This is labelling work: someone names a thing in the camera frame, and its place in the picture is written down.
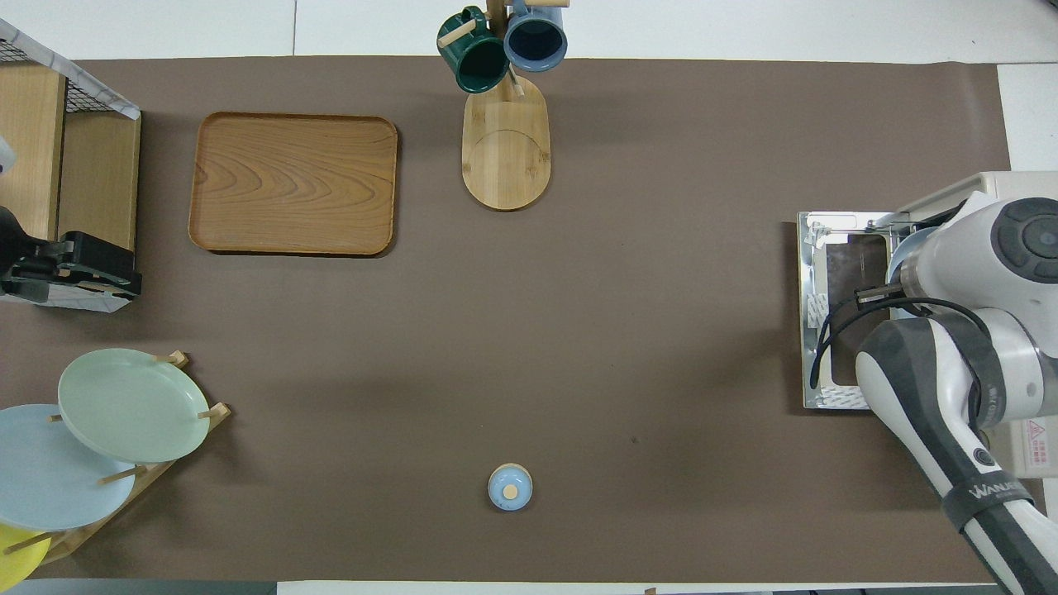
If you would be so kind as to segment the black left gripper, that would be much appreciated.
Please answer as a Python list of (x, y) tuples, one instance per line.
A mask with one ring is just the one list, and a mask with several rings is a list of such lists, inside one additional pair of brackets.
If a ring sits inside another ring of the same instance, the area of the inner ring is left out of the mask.
[(108, 293), (122, 300), (142, 294), (135, 252), (87, 233), (65, 233), (60, 241), (39, 245), (33, 257), (37, 281)]

